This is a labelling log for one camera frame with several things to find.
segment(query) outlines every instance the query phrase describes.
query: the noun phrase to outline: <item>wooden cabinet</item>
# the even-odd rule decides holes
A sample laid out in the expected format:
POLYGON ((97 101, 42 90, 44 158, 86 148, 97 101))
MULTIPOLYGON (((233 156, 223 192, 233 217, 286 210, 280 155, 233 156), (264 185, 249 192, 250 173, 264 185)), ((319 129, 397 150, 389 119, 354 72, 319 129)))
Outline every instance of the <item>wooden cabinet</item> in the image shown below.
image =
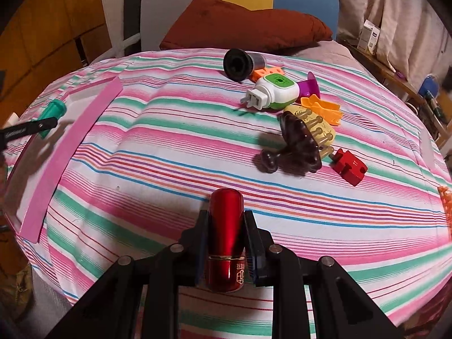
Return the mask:
POLYGON ((75 40, 88 62, 107 51, 110 39, 102 0, 24 0, 0 35, 0 125, 21 115, 52 81, 82 67, 75 40))

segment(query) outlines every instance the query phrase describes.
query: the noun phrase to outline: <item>beige cloth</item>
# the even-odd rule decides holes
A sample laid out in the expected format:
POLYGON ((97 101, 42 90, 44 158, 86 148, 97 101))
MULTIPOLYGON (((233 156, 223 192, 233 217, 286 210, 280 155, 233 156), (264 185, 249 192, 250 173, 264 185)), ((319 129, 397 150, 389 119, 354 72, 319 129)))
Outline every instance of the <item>beige cloth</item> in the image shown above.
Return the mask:
POLYGON ((357 42, 366 19, 381 25, 381 62, 416 89, 431 73, 442 82, 452 65, 452 39, 426 0, 340 0, 338 36, 357 42))
POLYGON ((352 56, 347 47, 334 40, 322 40, 311 47, 291 50, 290 56, 306 58, 308 60, 321 60, 328 64, 351 67, 371 74, 352 56))

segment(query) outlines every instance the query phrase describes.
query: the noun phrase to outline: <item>green marker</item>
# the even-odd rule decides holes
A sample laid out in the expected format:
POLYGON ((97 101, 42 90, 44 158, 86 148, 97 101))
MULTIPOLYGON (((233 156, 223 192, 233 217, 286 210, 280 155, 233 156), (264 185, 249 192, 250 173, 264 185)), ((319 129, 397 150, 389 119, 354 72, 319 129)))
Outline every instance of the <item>green marker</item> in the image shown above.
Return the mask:
MULTIPOLYGON (((38 120, 43 120, 45 118, 55 117, 57 120, 62 118, 67 112, 66 105, 64 102, 60 101, 59 99, 54 99, 51 101, 46 109, 41 113, 38 120)), ((40 132, 39 134, 44 139, 50 130, 45 130, 40 132)))

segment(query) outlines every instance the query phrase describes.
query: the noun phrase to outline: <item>green button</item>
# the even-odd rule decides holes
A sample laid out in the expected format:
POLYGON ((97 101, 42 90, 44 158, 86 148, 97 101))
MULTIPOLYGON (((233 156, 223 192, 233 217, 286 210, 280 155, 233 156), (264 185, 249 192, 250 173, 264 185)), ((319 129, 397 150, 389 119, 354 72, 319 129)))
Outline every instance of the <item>green button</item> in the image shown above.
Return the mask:
POLYGON ((266 75, 264 76, 264 79, 280 88, 288 88, 295 85, 295 82, 290 80, 287 76, 281 74, 266 75))

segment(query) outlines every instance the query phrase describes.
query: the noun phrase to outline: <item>orange toy block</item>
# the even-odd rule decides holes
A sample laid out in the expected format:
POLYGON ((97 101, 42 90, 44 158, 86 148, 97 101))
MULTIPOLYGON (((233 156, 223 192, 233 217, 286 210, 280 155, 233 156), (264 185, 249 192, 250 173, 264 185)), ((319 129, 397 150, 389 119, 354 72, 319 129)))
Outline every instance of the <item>orange toy block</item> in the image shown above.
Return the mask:
POLYGON ((251 81, 257 82, 260 78, 263 78, 264 76, 268 74, 281 74, 284 75, 283 69, 280 67, 265 67, 263 69, 254 70, 251 74, 251 81))
POLYGON ((446 214, 447 226, 449 227, 449 235, 452 238, 452 192, 447 187, 438 187, 439 196, 441 198, 444 214, 446 214))
POLYGON ((343 113, 339 111, 340 105, 319 99, 315 94, 300 98, 301 105, 322 116, 330 125, 339 125, 343 113))

